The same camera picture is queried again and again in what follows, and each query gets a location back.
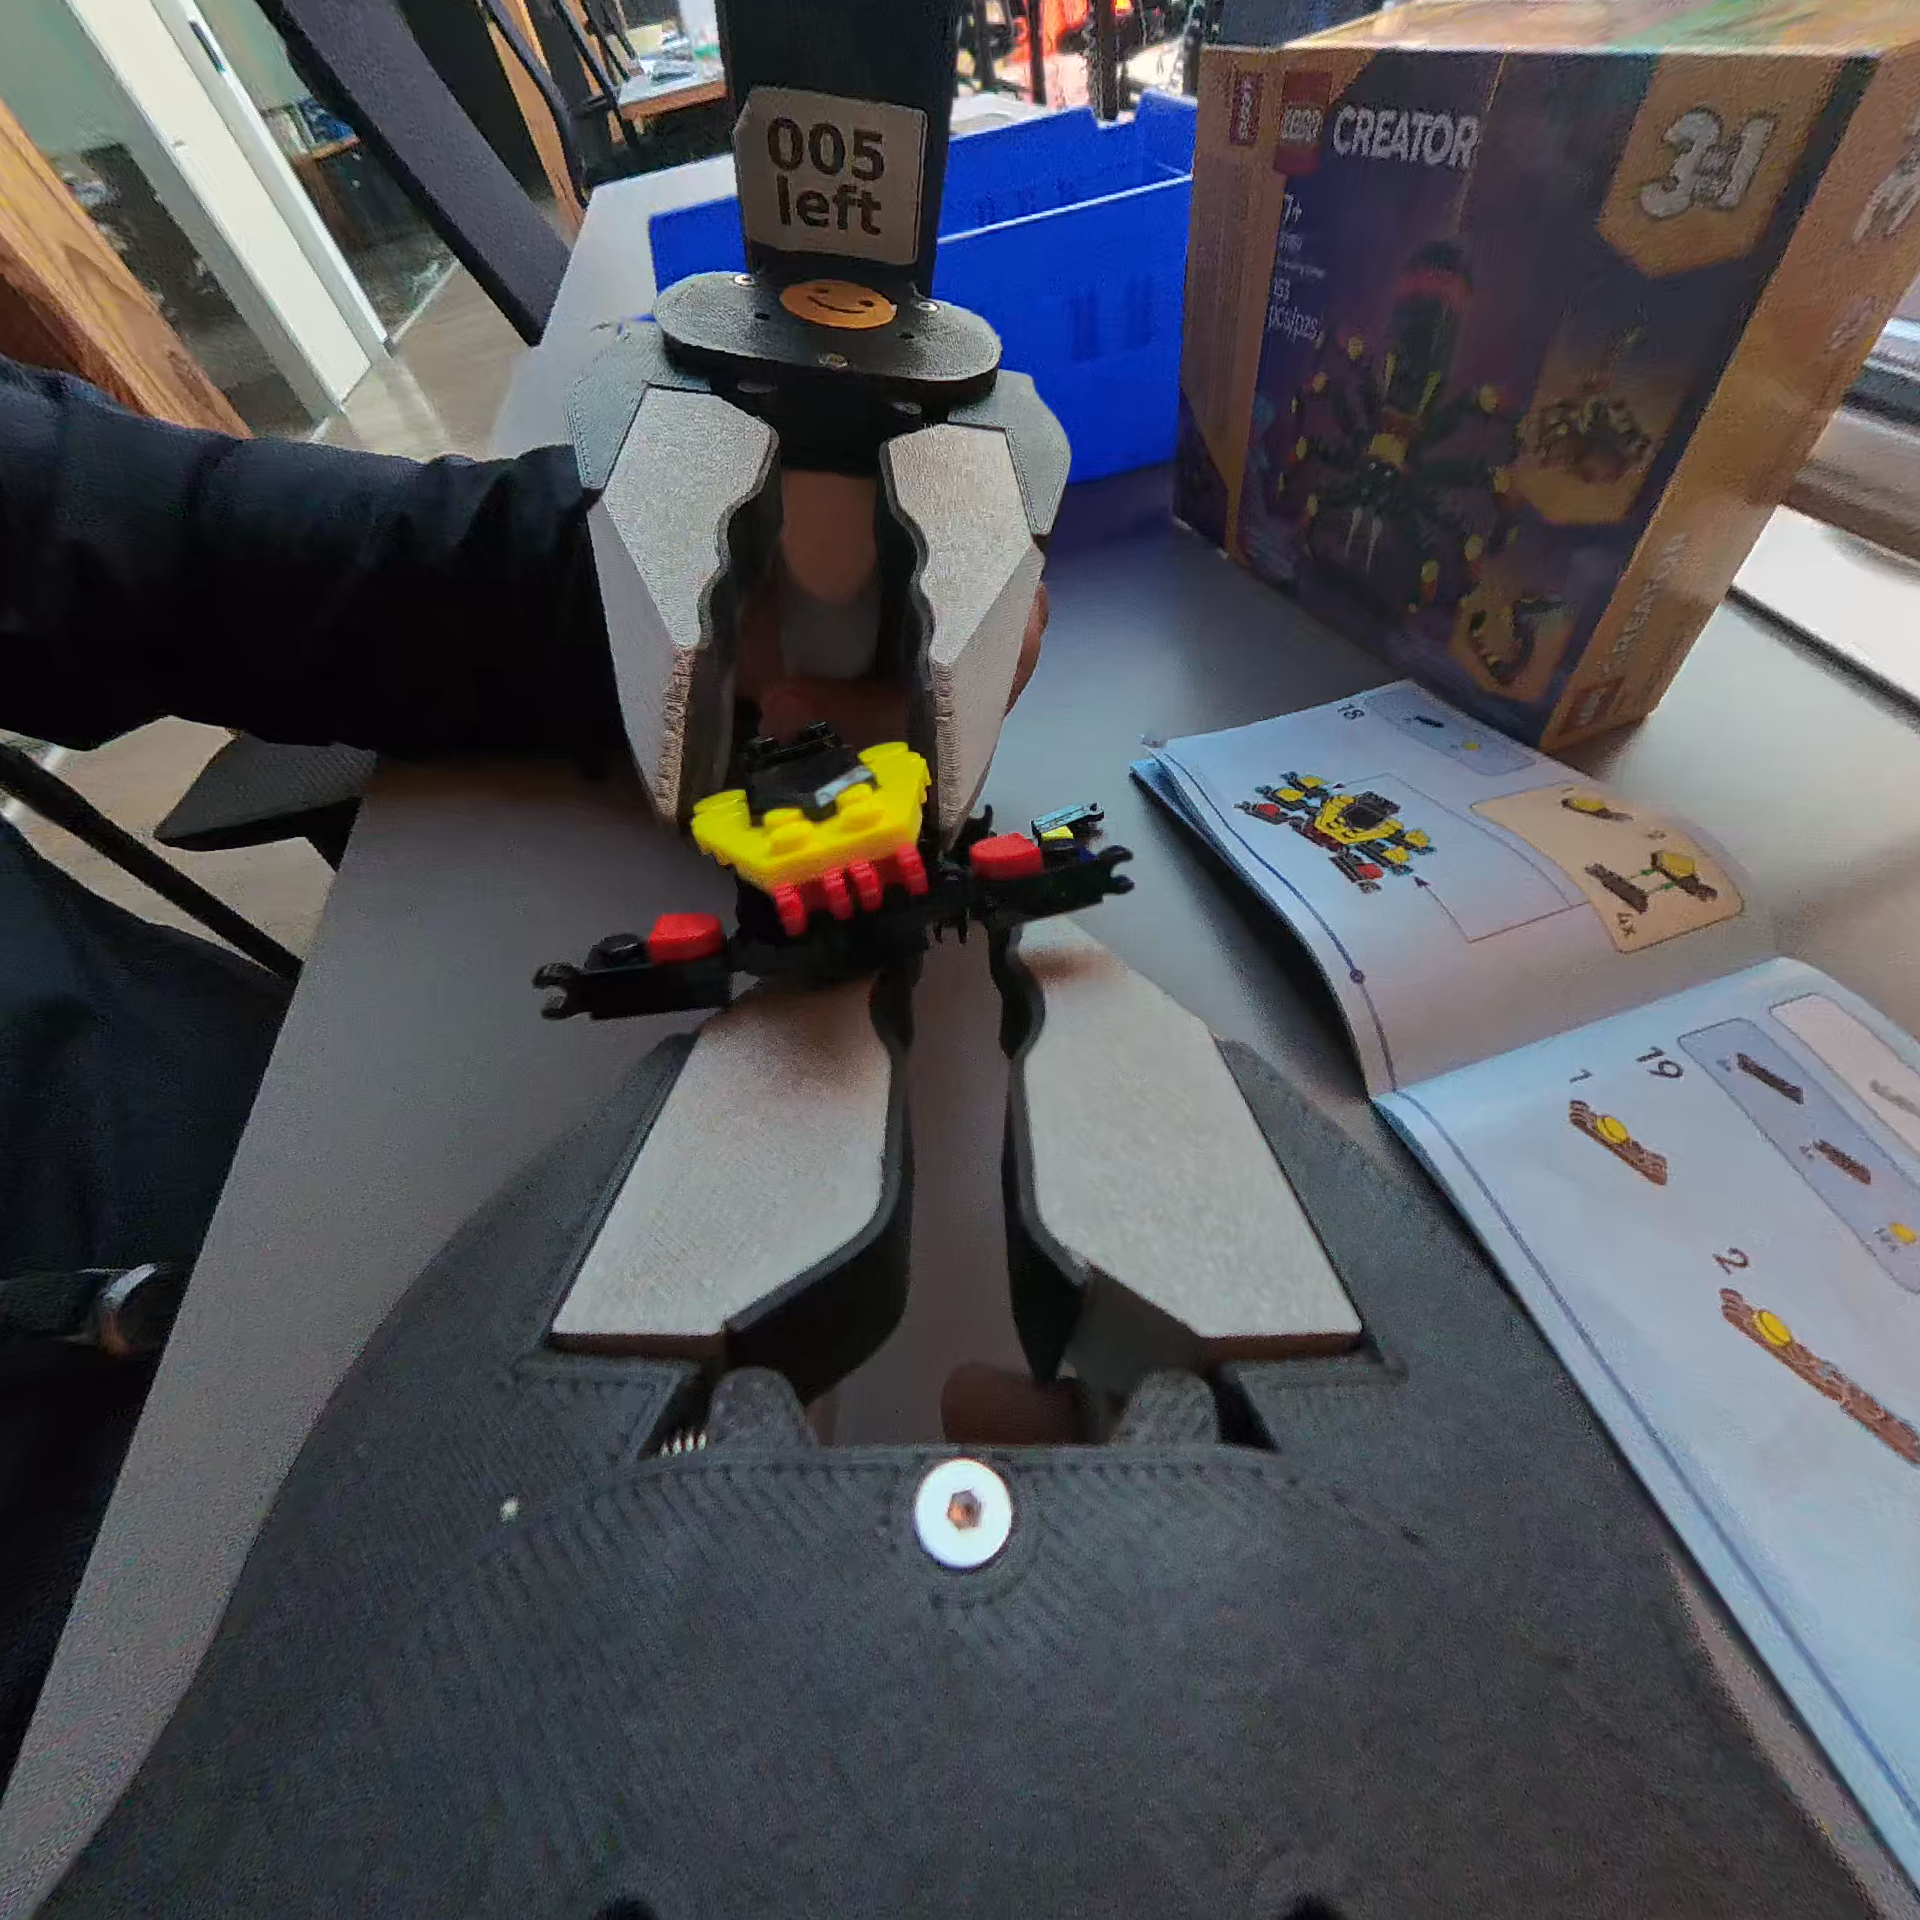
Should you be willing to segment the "blue plastic bin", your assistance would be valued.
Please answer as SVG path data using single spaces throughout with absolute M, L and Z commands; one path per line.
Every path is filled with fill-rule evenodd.
M 995 326 L 1069 435 L 1069 481 L 1171 457 L 1193 109 L 1091 109 L 950 136 L 933 294 Z M 653 220 L 657 301 L 696 272 L 741 272 L 737 192 Z

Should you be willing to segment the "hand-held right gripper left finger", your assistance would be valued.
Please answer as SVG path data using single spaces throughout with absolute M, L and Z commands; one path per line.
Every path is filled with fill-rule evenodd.
M 717 1374 L 854 1374 L 907 1297 L 915 969 L 710 1017 L 615 1166 L 550 1339 Z

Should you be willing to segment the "person's left forearm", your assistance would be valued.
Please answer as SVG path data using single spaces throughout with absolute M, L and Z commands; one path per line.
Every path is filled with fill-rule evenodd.
M 570 446 L 411 461 L 162 424 L 2 366 L 2 723 L 407 758 L 621 754 Z

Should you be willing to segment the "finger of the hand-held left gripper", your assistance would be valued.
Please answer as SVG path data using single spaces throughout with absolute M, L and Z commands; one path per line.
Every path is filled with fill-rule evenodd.
M 880 452 L 901 585 L 905 741 L 929 769 L 927 840 L 968 828 L 1016 696 L 1043 553 L 999 426 L 937 424 Z
M 779 518 L 767 421 L 705 392 L 639 401 L 591 536 L 622 726 L 666 826 L 689 826 L 729 770 L 739 629 Z

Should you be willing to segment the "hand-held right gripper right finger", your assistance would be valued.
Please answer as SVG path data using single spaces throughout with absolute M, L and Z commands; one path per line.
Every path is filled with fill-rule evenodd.
M 1214 1032 L 1069 918 L 999 949 L 1010 1306 L 1035 1379 L 1352 1353 L 1360 1312 Z

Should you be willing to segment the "person's dark clothed body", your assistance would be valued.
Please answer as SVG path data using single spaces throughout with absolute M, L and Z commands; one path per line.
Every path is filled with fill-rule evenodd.
M 159 1371 L 104 1347 L 98 1297 L 200 1257 L 288 998 L 6 828 L 6 1778 Z

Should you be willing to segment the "person's left hand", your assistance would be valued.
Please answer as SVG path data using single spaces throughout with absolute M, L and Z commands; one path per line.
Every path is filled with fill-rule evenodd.
M 875 482 L 833 470 L 785 470 L 778 557 L 737 626 L 737 721 L 753 736 L 789 741 L 827 724 L 854 748 L 905 741 L 905 689 L 871 669 L 808 677 L 789 665 L 785 618 L 824 608 L 850 616 L 878 582 Z

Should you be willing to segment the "lego instruction booklet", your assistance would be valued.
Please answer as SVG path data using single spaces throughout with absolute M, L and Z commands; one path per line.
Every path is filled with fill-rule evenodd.
M 1919 1053 L 1738 864 L 1398 681 L 1134 762 L 1879 1835 L 1919 1844 Z

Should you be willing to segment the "lego set box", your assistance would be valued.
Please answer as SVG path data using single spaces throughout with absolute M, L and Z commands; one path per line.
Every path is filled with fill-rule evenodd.
M 1405 4 L 1199 67 L 1175 513 L 1547 752 L 1645 721 L 1915 284 L 1919 4 Z

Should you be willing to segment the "yellow black red lego model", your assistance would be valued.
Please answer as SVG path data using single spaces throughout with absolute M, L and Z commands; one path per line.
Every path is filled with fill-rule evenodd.
M 1050 869 L 1032 829 L 986 806 L 950 851 L 925 834 L 929 769 L 901 741 L 850 748 L 827 724 L 758 736 L 741 782 L 699 801 L 691 842 L 737 885 L 731 923 L 685 909 L 535 974 L 552 1022 L 720 1012 L 739 985 L 821 992 L 905 969 L 951 936 L 995 942 L 1134 889 L 1130 848 Z

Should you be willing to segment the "white board base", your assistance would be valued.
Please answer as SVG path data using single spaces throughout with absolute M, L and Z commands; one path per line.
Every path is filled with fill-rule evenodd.
M 1915 560 L 1781 508 L 1742 563 L 1731 598 L 1919 707 Z

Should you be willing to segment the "black office chair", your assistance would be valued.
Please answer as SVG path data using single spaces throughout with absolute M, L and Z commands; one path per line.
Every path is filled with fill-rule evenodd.
M 393 3 L 266 3 L 295 72 L 370 147 L 528 346 L 570 248 L 461 105 Z
M 2 745 L 6 801 L 67 833 L 203 932 L 288 984 L 301 980 L 302 958 L 182 873 L 162 851 L 225 853 L 306 842 L 338 869 L 375 770 L 370 752 L 235 736 L 207 762 L 147 844 L 85 801 L 46 756 L 13 738 Z

